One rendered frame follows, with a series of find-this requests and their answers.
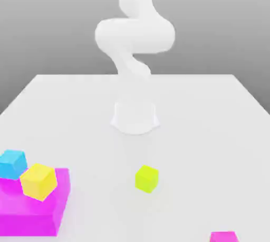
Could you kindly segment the small magenta cube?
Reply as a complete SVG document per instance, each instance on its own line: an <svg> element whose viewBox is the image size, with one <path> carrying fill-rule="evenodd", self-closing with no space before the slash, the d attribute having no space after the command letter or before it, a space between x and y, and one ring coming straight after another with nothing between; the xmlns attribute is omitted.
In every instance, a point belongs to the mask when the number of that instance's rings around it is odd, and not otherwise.
<svg viewBox="0 0 270 242"><path fill-rule="evenodd" d="M239 242L234 231L215 231L210 235L209 242Z"/></svg>

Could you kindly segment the small cyan cube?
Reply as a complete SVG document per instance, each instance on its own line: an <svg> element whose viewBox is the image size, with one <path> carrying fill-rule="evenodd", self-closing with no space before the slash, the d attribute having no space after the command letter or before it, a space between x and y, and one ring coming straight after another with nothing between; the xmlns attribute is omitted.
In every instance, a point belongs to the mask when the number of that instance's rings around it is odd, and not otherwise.
<svg viewBox="0 0 270 242"><path fill-rule="evenodd" d="M5 150L0 156L0 178L17 180L27 169L24 151Z"/></svg>

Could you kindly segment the large magenta box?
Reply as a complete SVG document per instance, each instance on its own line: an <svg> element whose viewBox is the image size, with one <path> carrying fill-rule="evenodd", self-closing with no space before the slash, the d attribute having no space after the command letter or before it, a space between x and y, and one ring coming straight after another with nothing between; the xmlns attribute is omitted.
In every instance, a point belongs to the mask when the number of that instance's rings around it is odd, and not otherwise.
<svg viewBox="0 0 270 242"><path fill-rule="evenodd" d="M24 195L19 180L0 178L0 236L57 236L71 183L69 169L55 173L58 186L43 202Z"/></svg>

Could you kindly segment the small lime green cube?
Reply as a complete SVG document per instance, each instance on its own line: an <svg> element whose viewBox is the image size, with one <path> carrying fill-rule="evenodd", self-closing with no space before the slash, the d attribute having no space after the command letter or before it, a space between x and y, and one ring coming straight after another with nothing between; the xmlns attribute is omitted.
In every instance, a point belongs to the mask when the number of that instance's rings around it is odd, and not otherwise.
<svg viewBox="0 0 270 242"><path fill-rule="evenodd" d="M152 193L158 184L159 171L150 166L143 165L135 175L135 187Z"/></svg>

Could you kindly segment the small yellow cube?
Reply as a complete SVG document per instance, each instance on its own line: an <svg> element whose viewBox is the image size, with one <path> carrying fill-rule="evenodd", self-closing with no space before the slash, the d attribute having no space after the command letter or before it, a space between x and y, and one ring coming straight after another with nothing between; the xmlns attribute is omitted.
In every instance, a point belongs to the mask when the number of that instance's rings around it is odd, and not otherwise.
<svg viewBox="0 0 270 242"><path fill-rule="evenodd" d="M40 163L33 164L21 176L23 194L44 201L57 187L55 169Z"/></svg>

